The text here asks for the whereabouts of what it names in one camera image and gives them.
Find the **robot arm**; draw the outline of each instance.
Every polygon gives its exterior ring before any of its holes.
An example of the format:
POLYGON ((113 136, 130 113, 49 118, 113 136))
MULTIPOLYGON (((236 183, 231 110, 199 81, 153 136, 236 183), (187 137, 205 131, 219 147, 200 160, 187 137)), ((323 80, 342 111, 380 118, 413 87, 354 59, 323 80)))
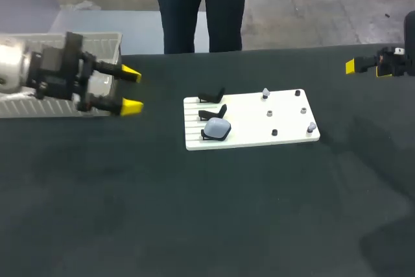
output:
POLYGON ((0 93, 17 93, 28 87, 39 100, 50 97, 73 101, 77 95, 76 109, 81 112, 92 108, 113 115, 141 112, 141 102, 118 101, 88 92, 94 71, 130 82, 139 82, 141 74, 121 64, 98 62, 95 56, 82 51, 82 42, 83 36, 68 32, 63 49, 46 47, 41 53, 35 53, 23 41, 0 40, 0 93))
POLYGON ((376 67, 377 77, 415 76, 415 11, 409 13, 404 23, 405 48, 385 47, 375 56, 357 57, 346 64, 346 74, 365 73, 376 67))

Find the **silver bolt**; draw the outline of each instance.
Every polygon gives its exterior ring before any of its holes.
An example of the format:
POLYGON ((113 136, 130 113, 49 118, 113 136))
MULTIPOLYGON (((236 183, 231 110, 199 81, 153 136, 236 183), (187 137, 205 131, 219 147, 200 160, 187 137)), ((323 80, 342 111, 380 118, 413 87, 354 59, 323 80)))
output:
POLYGON ((316 130, 316 129, 317 129, 317 125, 315 123, 311 122, 308 129, 307 129, 307 132, 308 133, 313 133, 313 131, 316 130))
POLYGON ((269 96, 270 96, 270 92, 269 92, 269 90, 268 89, 264 89, 263 91, 262 91, 262 98, 265 100, 265 99, 267 99, 269 96))

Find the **white board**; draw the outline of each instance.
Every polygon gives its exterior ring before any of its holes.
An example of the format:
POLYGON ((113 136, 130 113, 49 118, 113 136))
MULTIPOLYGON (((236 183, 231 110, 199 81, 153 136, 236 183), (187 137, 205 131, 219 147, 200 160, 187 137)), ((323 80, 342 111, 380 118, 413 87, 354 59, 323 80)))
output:
POLYGON ((205 149, 232 149, 262 145, 318 141, 317 129, 308 133, 310 123, 316 123, 304 90, 295 96, 296 90, 273 91, 268 99, 262 92, 225 95, 219 104, 200 103, 197 97, 184 99, 184 127, 186 148, 189 151, 205 149), (199 110, 217 113, 223 104, 228 111, 223 119, 231 123, 231 132, 225 141, 203 140, 200 131, 207 121, 201 121, 199 110))

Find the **dark tablecloth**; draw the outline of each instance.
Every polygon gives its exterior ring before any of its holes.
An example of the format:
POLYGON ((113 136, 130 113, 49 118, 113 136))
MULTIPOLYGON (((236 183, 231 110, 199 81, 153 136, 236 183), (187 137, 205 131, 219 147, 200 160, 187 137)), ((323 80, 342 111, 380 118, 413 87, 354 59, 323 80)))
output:
POLYGON ((415 276, 415 78, 378 45, 127 56, 145 111, 2 120, 0 276, 415 276), (306 91, 315 143, 189 152, 184 97, 306 91))

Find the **person's leg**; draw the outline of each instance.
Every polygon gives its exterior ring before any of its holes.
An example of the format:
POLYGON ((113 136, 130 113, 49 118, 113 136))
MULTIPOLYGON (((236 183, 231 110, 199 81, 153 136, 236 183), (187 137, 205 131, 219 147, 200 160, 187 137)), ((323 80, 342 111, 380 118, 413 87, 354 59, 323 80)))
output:
POLYGON ((206 0, 210 52, 242 50, 245 0, 206 0))
POLYGON ((158 0, 164 31, 164 53, 193 53, 201 0, 158 0))

